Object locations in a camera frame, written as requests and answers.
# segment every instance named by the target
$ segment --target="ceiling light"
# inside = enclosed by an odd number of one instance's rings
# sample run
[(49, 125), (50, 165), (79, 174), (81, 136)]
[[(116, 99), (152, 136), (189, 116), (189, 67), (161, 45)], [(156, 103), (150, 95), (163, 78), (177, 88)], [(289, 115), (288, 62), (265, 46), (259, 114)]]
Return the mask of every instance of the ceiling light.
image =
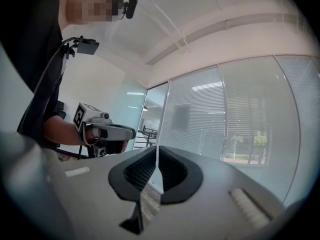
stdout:
[(126, 94), (128, 94), (128, 95), (142, 95), (142, 96), (145, 96), (145, 94), (142, 93), (142, 92), (127, 92)]
[(202, 90), (202, 89), (213, 88), (213, 87), (218, 87), (218, 86), (222, 86), (222, 82), (214, 82), (214, 83), (208, 83), (208, 84), (204, 84), (204, 85), (199, 85), (199, 86), (196, 86), (196, 87), (192, 87), (192, 90), (199, 91), (199, 90)]

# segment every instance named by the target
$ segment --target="black shirt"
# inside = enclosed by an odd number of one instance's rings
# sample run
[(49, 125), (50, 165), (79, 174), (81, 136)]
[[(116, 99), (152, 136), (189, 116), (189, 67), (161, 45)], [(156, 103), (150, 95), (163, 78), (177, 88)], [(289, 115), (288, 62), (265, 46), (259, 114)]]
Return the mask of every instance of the black shirt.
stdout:
[[(1, 42), (12, 64), (31, 91), (50, 57), (62, 42), (59, 27), (59, 0), (10, 0), (3, 4)], [(33, 98), (22, 133), (48, 147), (43, 123), (57, 115), (59, 85), (62, 80), (61, 49), (52, 60)]]

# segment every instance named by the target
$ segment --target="man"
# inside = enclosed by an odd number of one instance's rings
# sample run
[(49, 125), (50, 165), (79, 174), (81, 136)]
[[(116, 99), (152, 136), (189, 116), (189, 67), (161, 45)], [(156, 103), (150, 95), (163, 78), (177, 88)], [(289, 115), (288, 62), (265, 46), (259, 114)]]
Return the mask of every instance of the man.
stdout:
[[(1, 7), (4, 11), (2, 22), (5, 20), (1, 26), (1, 42), (32, 91), (50, 57), (61, 44), (63, 29), (73, 24), (111, 21), (123, 3), (123, 0), (10, 1)], [(46, 148), (52, 147), (52, 143), (82, 144), (75, 126), (65, 122), (55, 111), (64, 66), (64, 51), (61, 49), (41, 81), (22, 128), (24, 135)], [(90, 128), (86, 131), (86, 138), (94, 141)]]

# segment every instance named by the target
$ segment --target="white wall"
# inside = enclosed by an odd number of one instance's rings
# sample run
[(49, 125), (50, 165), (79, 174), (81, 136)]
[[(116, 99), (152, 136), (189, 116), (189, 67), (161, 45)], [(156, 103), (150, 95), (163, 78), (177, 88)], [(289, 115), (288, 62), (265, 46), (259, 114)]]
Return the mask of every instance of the white wall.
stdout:
[[(72, 123), (79, 102), (110, 112), (126, 73), (95, 55), (77, 53), (70, 58), (59, 90), (64, 102), (65, 120)], [(78, 153), (79, 146), (61, 145), (61, 149)]]
[(148, 87), (214, 64), (265, 55), (313, 55), (319, 47), (310, 35), (286, 23), (256, 23), (218, 31), (189, 44), (191, 53), (177, 50), (152, 68)]

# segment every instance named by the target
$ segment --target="forearm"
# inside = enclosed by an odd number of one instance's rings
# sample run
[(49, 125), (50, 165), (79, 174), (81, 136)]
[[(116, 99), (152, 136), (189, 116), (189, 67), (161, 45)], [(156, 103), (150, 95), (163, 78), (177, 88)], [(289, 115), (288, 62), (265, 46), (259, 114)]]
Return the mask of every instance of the forearm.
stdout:
[[(73, 123), (64, 121), (60, 116), (55, 115), (43, 124), (44, 137), (57, 144), (78, 146), (82, 145), (76, 127)], [(88, 141), (93, 140), (92, 132), (86, 133)]]

